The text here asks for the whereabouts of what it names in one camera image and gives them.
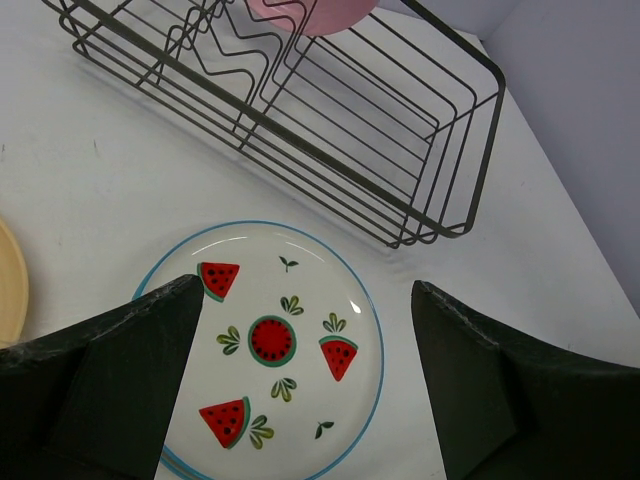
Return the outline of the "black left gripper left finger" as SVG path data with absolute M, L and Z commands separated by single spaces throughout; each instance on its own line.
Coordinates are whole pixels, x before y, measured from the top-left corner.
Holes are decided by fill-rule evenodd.
M 187 274 L 2 349 L 2 478 L 154 478 L 203 299 Z

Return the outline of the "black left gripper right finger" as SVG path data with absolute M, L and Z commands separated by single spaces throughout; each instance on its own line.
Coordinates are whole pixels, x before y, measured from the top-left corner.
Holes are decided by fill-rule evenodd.
M 635 479 L 639 371 L 536 339 L 414 283 L 411 313 L 450 479 Z

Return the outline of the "yellow plate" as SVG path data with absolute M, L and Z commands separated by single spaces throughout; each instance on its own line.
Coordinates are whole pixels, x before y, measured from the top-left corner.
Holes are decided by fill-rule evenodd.
M 1 220 L 1 347 L 19 341 L 29 305 L 29 278 L 19 243 Z

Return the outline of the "pink plate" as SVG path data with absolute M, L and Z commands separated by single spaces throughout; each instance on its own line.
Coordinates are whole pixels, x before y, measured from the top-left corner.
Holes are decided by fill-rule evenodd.
M 248 1 L 259 17 L 274 26 L 306 36 L 339 33 L 363 20 L 377 6 L 377 0 Z

